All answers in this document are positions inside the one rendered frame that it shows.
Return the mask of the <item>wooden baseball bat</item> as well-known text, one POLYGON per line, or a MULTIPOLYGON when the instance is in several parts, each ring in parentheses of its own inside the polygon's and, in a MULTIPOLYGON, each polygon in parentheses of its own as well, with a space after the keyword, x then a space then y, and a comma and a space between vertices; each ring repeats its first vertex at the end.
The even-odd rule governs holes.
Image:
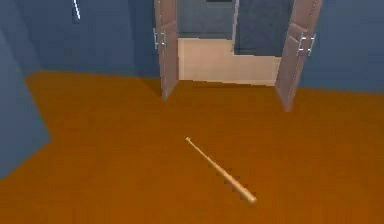
POLYGON ((188 142, 250 204, 257 202, 257 198, 246 187, 244 187, 225 169, 223 169, 214 160, 207 156, 197 145, 193 143, 190 137, 186 137, 185 141, 188 142))

